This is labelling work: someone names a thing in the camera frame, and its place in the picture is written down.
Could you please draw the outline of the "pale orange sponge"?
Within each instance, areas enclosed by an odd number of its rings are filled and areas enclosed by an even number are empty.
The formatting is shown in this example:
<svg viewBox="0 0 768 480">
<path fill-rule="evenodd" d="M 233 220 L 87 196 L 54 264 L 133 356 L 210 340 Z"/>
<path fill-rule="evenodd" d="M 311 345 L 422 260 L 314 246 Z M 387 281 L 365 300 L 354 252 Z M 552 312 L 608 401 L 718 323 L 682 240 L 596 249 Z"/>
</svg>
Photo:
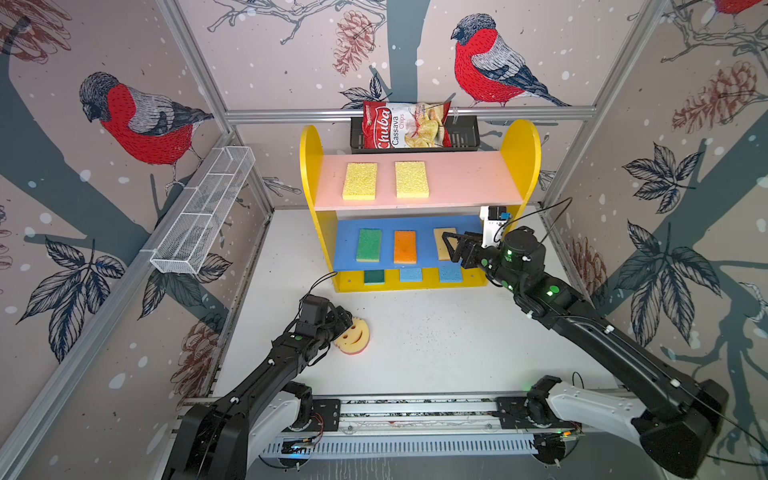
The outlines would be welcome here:
<svg viewBox="0 0 768 480">
<path fill-rule="evenodd" d="M 439 261 L 450 261 L 451 255 L 449 252 L 449 248 L 446 245 L 446 241 L 443 239 L 444 233 L 449 234 L 456 234 L 457 230 L 455 228 L 436 228 L 434 231 L 434 238 L 436 243 L 436 249 L 437 249 L 437 258 Z"/>
</svg>

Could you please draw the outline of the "light blue sponge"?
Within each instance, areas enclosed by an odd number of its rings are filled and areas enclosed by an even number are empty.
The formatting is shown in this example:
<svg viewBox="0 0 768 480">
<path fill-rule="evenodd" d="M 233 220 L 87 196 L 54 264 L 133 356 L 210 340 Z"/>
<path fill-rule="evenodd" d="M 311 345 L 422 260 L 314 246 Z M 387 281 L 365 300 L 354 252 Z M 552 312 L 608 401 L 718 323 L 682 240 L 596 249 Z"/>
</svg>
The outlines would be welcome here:
<svg viewBox="0 0 768 480">
<path fill-rule="evenodd" d="M 446 265 L 438 269 L 439 281 L 442 284 L 463 282 L 463 269 L 458 265 Z"/>
<path fill-rule="evenodd" d="M 422 269 L 414 267 L 401 269 L 399 277 L 401 283 L 420 283 L 423 281 Z"/>
</svg>

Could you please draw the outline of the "yellow smiley face sponge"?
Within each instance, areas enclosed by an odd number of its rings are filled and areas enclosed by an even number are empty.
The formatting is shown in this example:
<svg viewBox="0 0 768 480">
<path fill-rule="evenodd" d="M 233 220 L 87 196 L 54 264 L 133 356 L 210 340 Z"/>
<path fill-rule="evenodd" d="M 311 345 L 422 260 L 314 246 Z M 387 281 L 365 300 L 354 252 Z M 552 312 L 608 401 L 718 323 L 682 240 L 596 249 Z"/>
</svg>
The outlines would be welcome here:
<svg viewBox="0 0 768 480">
<path fill-rule="evenodd" d="M 352 326 L 334 341 L 334 345 L 346 355 L 357 355 L 366 349 L 369 341 L 370 328 L 367 322 L 354 317 Z"/>
</svg>

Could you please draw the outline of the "dark green scrub sponge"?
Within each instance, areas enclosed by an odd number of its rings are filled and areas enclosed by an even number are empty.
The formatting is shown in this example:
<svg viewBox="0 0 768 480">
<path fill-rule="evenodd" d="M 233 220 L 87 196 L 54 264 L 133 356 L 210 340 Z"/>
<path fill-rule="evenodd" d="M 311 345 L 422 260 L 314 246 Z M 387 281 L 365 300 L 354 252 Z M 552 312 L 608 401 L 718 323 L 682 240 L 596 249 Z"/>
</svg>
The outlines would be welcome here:
<svg viewBox="0 0 768 480">
<path fill-rule="evenodd" d="M 363 282 L 365 285 L 383 285 L 386 282 L 386 272 L 384 270 L 366 270 Z"/>
</svg>

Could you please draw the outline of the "yellow sponge front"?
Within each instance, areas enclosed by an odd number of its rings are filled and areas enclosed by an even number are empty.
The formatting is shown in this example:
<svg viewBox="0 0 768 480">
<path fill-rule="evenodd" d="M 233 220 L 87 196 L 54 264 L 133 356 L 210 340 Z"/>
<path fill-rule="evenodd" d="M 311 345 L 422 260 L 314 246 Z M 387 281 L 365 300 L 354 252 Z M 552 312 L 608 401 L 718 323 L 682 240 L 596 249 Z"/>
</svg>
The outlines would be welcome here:
<svg viewBox="0 0 768 480">
<path fill-rule="evenodd" d="M 425 199 L 430 196 L 426 164 L 419 161 L 395 163 L 396 197 Z"/>
</svg>

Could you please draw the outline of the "light green scrub sponge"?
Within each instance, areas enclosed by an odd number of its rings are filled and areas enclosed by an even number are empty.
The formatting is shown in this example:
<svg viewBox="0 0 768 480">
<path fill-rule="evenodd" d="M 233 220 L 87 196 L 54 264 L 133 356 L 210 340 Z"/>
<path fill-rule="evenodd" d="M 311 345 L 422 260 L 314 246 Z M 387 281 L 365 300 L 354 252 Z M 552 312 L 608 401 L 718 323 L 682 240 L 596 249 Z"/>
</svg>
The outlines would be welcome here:
<svg viewBox="0 0 768 480">
<path fill-rule="evenodd" d="M 364 228 L 359 231 L 356 261 L 378 263 L 381 255 L 382 231 Z"/>
</svg>

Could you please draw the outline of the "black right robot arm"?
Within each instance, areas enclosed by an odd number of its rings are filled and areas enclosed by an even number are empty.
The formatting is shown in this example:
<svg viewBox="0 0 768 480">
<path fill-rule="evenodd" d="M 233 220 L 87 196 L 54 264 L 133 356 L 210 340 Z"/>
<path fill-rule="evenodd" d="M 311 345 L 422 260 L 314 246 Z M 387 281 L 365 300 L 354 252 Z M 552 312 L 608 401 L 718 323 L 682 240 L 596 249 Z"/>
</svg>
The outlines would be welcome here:
<svg viewBox="0 0 768 480">
<path fill-rule="evenodd" d="M 532 229 L 519 227 L 489 247 L 478 235 L 445 232 L 441 240 L 452 262 L 479 268 L 509 291 L 529 318 L 579 347 L 630 392 L 621 398 L 545 376 L 526 395 L 534 424 L 586 424 L 640 447 L 679 478 L 697 475 L 723 423 L 728 394 L 720 384 L 697 382 L 659 360 L 601 317 L 566 281 L 546 273 L 546 249 Z"/>
</svg>

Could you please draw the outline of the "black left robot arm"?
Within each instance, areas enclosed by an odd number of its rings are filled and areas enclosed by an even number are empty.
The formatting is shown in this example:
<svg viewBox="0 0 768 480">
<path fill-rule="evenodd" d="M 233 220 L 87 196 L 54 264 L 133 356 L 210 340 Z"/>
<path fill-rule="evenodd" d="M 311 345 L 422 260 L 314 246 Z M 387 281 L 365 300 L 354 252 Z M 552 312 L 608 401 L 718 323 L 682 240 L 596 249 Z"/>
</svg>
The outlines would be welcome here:
<svg viewBox="0 0 768 480">
<path fill-rule="evenodd" d="M 183 416 L 164 479 L 244 479 L 282 430 L 310 421 L 312 390 L 295 378 L 353 326 L 353 315 L 307 294 L 265 359 L 228 394 Z"/>
</svg>

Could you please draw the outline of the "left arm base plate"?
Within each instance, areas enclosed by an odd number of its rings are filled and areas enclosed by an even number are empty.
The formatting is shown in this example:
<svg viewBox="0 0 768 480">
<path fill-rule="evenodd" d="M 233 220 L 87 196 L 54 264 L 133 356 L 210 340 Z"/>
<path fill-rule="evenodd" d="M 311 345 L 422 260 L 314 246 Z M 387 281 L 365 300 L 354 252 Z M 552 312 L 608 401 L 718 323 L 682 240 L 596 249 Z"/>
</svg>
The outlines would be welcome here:
<svg viewBox="0 0 768 480">
<path fill-rule="evenodd" d="M 341 401 L 336 398 L 314 398 L 312 405 L 300 404 L 299 417 L 281 433 L 314 435 L 321 431 L 337 432 L 341 418 Z"/>
</svg>

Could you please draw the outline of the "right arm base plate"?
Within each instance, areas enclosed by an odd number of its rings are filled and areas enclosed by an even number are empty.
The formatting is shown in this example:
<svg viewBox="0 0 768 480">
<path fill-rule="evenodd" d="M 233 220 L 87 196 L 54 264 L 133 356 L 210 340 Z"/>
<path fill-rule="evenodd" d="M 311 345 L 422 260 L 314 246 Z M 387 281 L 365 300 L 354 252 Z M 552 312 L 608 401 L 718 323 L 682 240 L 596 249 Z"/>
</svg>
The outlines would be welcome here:
<svg viewBox="0 0 768 480">
<path fill-rule="evenodd" d="M 495 398 L 497 417 L 503 430 L 559 429 L 580 431 L 579 423 L 557 417 L 543 400 L 529 400 L 526 396 Z"/>
</svg>

